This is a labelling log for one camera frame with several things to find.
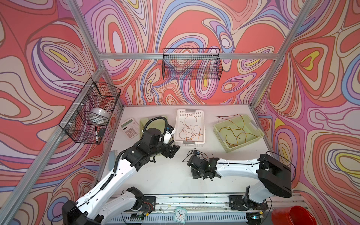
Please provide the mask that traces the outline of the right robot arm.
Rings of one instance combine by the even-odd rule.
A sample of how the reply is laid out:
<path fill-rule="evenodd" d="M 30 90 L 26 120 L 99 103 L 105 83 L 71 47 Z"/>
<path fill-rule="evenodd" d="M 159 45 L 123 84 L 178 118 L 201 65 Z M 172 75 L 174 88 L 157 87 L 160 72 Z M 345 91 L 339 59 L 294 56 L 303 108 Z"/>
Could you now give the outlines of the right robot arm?
<path fill-rule="evenodd" d="M 256 179 L 257 183 L 248 185 L 245 194 L 231 200 L 229 206 L 234 210 L 246 211 L 261 206 L 272 196 L 292 197 L 292 171 L 267 153 L 251 160 L 227 160 L 218 157 L 200 157 L 198 151 L 188 154 L 184 159 L 191 168 L 193 179 L 210 179 L 223 177 L 242 177 Z"/>

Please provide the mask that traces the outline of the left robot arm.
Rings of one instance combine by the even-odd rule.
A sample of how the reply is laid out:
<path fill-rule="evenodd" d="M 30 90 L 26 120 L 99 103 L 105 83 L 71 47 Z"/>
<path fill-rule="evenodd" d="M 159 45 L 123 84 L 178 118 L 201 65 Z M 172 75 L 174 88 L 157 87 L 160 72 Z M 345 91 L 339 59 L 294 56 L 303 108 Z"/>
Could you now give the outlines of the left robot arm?
<path fill-rule="evenodd" d="M 105 225 L 125 211 L 146 217 L 155 206 L 143 193 L 130 187 L 120 197 L 111 200 L 116 190 L 144 165 L 155 162 L 158 154 L 173 158 L 180 148 L 171 139 L 172 126 L 167 118 L 158 116 L 147 121 L 139 141 L 119 153 L 113 169 L 93 189 L 76 201 L 68 200 L 62 212 L 51 222 L 62 219 L 65 225 Z"/>

